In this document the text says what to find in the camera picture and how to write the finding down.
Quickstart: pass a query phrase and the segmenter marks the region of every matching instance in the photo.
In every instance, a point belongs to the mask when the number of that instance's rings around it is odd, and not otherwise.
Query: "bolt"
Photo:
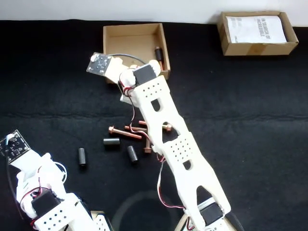
[[[124,126],[124,129],[125,130],[130,130],[130,127],[129,126]],[[131,129],[133,129],[134,131],[144,131],[144,132],[148,131],[148,129],[146,129],[146,128],[139,128],[139,127],[131,127]]]
[[[121,130],[115,129],[114,126],[109,127],[108,131],[109,131],[110,134],[117,133],[117,134],[121,134],[123,136],[129,136],[129,137],[136,138],[136,139],[139,139],[139,140],[142,139],[142,137],[139,136],[139,135],[132,134],[132,133],[127,132],[127,131],[121,131]]]
[[[139,124],[141,125],[146,125],[146,122],[143,120],[139,120]],[[165,129],[166,131],[171,131],[172,129],[172,125],[171,124],[163,124],[163,129]]]
[[[143,148],[144,153],[151,153],[152,152],[152,148],[151,148],[151,144],[149,139],[146,139],[146,144],[145,144],[145,148]]]

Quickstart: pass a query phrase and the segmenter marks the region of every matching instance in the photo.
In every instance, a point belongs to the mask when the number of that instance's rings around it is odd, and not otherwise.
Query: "robotic arm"
[[[173,172],[183,210],[188,217],[189,224],[184,229],[230,230],[224,218],[231,206],[213,168],[202,156],[192,133],[178,114],[166,80],[159,76],[159,63],[151,60],[133,69],[123,65],[120,58],[95,52],[87,71],[118,84],[122,92],[120,100],[140,109],[153,151],[166,160]],[[160,104],[157,111],[151,103],[155,100]],[[166,122],[172,125],[178,136],[163,142],[161,127]],[[186,163],[190,165],[188,169],[185,168]],[[198,205],[196,190],[199,186],[210,192],[212,197]]]
[[[16,200],[39,231],[112,230],[104,214],[94,219],[73,193],[66,193],[63,183],[65,167],[54,162],[49,153],[40,156],[30,148],[19,131],[0,141],[0,153],[17,174]]]

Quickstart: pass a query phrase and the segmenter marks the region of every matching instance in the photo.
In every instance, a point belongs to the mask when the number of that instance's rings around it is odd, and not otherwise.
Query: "white paper sheet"
[[[278,16],[227,16],[232,43],[285,43],[281,20]]]

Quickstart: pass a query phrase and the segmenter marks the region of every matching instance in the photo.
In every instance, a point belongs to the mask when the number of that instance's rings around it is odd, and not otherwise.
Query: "cardboard box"
[[[157,46],[162,48],[164,55],[164,70],[161,74],[168,79],[170,63],[161,23],[103,27],[103,52],[105,54],[131,54],[147,63],[151,59],[156,59],[155,47]],[[129,57],[121,56],[120,58],[126,66],[141,65],[139,61]]]
[[[231,43],[226,16],[279,16],[286,43]],[[287,55],[297,45],[298,39],[285,12],[260,11],[260,12],[222,12],[218,21],[218,31],[224,55]]]

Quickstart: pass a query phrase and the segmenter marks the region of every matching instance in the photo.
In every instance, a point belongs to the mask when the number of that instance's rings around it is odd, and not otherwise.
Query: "white wall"
[[[221,11],[286,11],[308,26],[308,0],[1,0],[0,20],[120,20],[215,23]]]

